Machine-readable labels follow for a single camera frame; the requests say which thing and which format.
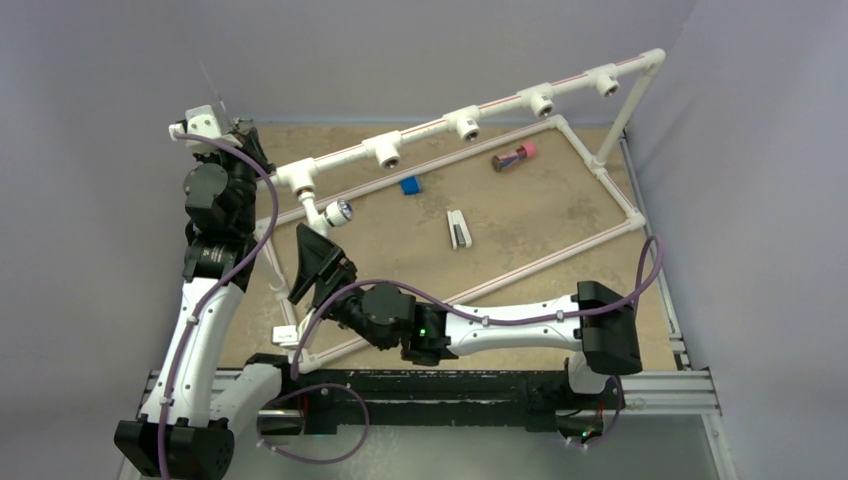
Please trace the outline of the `white plastic water faucet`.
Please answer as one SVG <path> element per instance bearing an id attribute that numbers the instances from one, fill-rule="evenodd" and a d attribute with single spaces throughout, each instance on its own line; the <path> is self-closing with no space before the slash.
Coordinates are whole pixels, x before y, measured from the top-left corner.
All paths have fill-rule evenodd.
<path id="1" fill-rule="evenodd" d="M 344 226 L 353 220 L 353 207 L 345 199 L 333 200 L 320 210 L 311 189 L 301 189 L 296 195 L 306 214 L 308 226 L 323 236 L 327 236 L 333 228 Z"/>

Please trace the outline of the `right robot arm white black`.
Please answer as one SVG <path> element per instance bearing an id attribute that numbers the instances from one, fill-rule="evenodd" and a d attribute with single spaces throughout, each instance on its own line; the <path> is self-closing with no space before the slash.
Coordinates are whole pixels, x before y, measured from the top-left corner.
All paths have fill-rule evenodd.
<path id="1" fill-rule="evenodd" d="M 313 300 L 290 361 L 293 377 L 305 372 L 306 341 L 325 319 L 380 350 L 400 348 L 403 360 L 419 366 L 497 349 L 569 350 L 561 392 L 576 407 L 596 399 L 612 377 L 642 370 L 635 315 L 653 275 L 639 274 L 625 297 L 599 282 L 581 281 L 573 295 L 539 303 L 451 305 L 398 281 L 358 280 L 344 250 L 307 225 L 297 226 L 296 239 L 298 271 L 289 299 L 297 303 L 312 293 Z"/>

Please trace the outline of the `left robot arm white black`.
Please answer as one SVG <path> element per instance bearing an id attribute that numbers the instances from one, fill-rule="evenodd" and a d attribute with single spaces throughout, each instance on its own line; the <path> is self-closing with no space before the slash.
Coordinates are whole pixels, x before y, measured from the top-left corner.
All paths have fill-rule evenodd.
<path id="1" fill-rule="evenodd" d="M 275 166 L 254 127 L 213 133 L 190 120 L 172 133 L 198 163 L 183 183 L 189 222 L 180 310 L 156 383 L 137 416 L 118 423 L 114 443 L 144 477 L 221 479 L 260 408 L 287 408 L 298 395 L 294 377 L 262 362 L 213 393 L 227 330 L 276 226 L 260 227 L 256 216 L 258 183 L 279 210 Z"/>

